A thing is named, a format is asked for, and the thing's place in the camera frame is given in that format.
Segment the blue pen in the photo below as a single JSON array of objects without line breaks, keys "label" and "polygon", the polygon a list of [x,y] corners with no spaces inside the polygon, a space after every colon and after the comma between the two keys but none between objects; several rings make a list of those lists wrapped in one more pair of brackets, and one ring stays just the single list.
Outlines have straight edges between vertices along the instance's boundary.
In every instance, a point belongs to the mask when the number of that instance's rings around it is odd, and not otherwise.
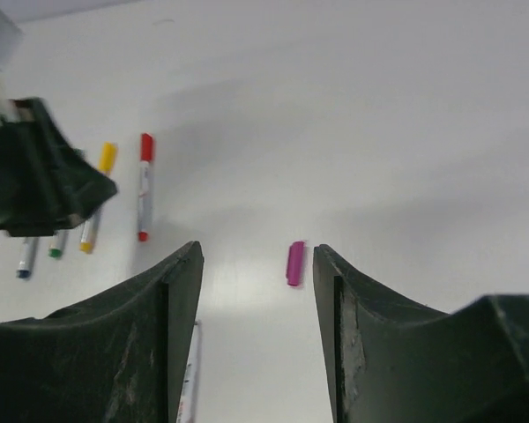
[{"label": "blue pen", "polygon": [[26,237],[23,240],[19,265],[16,272],[17,278],[30,279],[32,277],[38,245],[38,237]]}]

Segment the red pen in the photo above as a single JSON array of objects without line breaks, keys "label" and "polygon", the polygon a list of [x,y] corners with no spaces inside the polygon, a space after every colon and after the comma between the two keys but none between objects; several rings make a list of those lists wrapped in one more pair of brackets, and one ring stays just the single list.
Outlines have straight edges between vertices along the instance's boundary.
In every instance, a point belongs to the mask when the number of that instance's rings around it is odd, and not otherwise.
[{"label": "red pen", "polygon": [[138,187],[138,240],[147,242],[153,220],[152,179],[155,141],[151,134],[140,139]]}]

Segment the green pen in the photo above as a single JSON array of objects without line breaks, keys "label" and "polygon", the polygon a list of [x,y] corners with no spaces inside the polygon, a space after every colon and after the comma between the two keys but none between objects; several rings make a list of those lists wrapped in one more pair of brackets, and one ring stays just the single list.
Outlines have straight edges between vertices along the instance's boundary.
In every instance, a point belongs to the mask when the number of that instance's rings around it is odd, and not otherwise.
[{"label": "green pen", "polygon": [[69,230],[59,230],[52,237],[48,248],[48,256],[54,259],[61,259],[65,250]]}]

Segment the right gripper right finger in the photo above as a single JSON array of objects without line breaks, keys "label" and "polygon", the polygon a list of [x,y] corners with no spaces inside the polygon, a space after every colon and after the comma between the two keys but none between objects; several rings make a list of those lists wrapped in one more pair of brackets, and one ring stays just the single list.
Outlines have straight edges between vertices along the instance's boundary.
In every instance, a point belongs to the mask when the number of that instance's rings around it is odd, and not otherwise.
[{"label": "right gripper right finger", "polygon": [[334,421],[529,422],[529,294],[446,314],[325,244],[313,283]]}]

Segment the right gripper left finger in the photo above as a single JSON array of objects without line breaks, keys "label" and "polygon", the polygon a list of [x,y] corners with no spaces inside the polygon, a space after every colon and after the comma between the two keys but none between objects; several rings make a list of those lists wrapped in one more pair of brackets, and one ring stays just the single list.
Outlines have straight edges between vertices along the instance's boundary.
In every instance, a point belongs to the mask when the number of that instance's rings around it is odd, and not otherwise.
[{"label": "right gripper left finger", "polygon": [[173,422],[203,275],[191,241],[43,319],[0,323],[0,422]]}]

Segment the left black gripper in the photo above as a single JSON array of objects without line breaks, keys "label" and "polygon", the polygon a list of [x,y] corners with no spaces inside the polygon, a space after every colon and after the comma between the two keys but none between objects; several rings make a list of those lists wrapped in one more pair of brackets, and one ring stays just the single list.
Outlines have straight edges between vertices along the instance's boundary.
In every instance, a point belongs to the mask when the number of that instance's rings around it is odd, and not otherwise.
[{"label": "left black gripper", "polygon": [[12,118],[0,114],[0,231],[50,236],[84,223],[117,194],[116,183],[65,138],[43,99],[12,106]]}]

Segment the purple pen cap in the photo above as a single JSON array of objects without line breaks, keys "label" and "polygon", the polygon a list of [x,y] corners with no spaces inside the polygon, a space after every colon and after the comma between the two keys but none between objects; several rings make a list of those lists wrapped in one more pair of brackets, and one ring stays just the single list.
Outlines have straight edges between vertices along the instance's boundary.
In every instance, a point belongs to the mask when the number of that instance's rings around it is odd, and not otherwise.
[{"label": "purple pen cap", "polygon": [[297,287],[302,282],[305,252],[305,241],[295,241],[289,247],[287,256],[286,279],[287,284],[291,287]]}]

